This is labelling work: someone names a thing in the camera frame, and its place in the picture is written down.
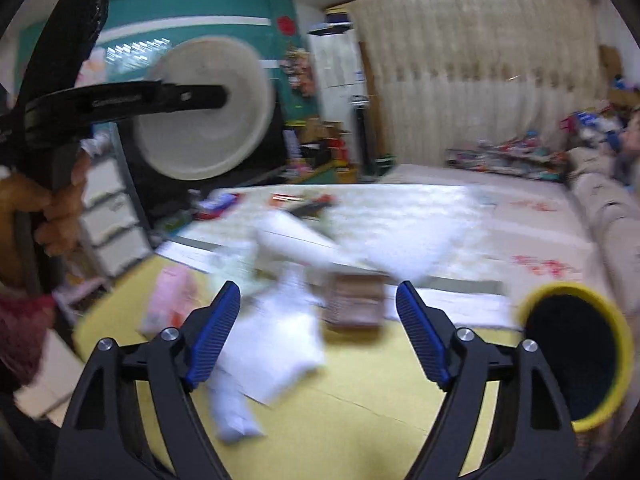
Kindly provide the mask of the person left hand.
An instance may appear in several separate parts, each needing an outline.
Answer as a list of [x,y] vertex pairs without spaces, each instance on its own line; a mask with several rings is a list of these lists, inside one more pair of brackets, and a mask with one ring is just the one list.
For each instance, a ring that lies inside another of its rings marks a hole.
[[70,184],[50,192],[24,177],[12,174],[1,180],[1,283],[23,289],[25,278],[21,255],[14,240],[14,214],[41,212],[46,221],[37,229],[35,240],[48,256],[62,256],[78,242],[79,218],[84,210],[89,155],[80,151],[70,176]]

